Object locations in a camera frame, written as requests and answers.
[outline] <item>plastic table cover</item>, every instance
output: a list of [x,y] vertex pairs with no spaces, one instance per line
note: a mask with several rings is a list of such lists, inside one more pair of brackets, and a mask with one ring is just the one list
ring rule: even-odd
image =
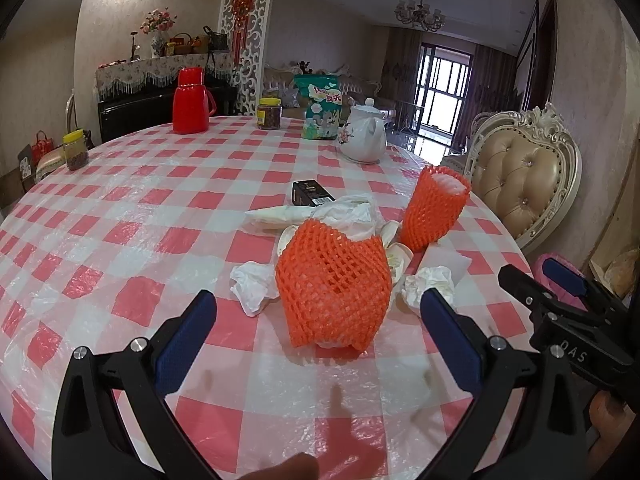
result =
[[[74,348],[94,353],[151,336],[201,288],[218,320],[181,389],[166,402],[207,461],[236,478],[301,451],[324,478],[411,479],[455,428],[470,399],[457,388],[430,336],[394,304],[366,352],[293,349],[279,301],[256,318],[230,291],[233,266],[275,261],[279,233],[244,224],[249,209],[290,203],[291,183],[314,178],[336,198],[372,193],[385,219],[401,219],[420,170],[389,146],[380,164],[359,165],[330,142],[300,138],[254,118],[212,118],[209,130],[171,125],[113,140],[75,173],[56,170],[0,227],[0,412],[50,477],[60,385]],[[529,271],[503,225],[475,196],[440,245],[472,263],[456,309],[489,334],[529,348],[526,309],[504,293],[506,263]],[[118,405],[143,460],[157,464],[126,395]],[[514,407],[485,461],[504,442]]]

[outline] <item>white teapot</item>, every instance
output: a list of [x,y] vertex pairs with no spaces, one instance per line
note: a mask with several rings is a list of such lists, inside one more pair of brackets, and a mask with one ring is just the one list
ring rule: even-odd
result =
[[364,106],[351,107],[351,115],[336,139],[344,156],[363,164],[378,162],[386,150],[384,114],[373,103],[368,98]]

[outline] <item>blue gripper pad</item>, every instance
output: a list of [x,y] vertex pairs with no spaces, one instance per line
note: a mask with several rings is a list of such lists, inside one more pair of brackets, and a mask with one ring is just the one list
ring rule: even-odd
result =
[[542,264],[542,272],[552,282],[560,285],[572,296],[584,296],[587,287],[584,285],[584,278],[575,274],[571,269],[567,269],[563,264],[547,258]]
[[465,318],[435,288],[422,295],[420,315],[458,387],[475,397],[482,390],[482,359],[459,324]]
[[216,298],[201,290],[177,318],[180,326],[156,359],[156,392],[172,394],[180,388],[189,368],[216,322]]

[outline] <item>green snack bag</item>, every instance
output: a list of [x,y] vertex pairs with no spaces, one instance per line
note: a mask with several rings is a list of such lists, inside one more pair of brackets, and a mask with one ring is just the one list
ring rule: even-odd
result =
[[300,95],[309,99],[306,109],[304,139],[335,139],[342,111],[342,92],[335,75],[296,75]]

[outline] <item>red thermos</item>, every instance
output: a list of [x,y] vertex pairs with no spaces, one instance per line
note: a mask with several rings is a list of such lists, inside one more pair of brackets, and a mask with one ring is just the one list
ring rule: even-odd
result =
[[204,72],[199,66],[183,68],[178,74],[174,94],[174,132],[199,134],[209,127],[209,117],[216,113],[216,102],[204,86]]

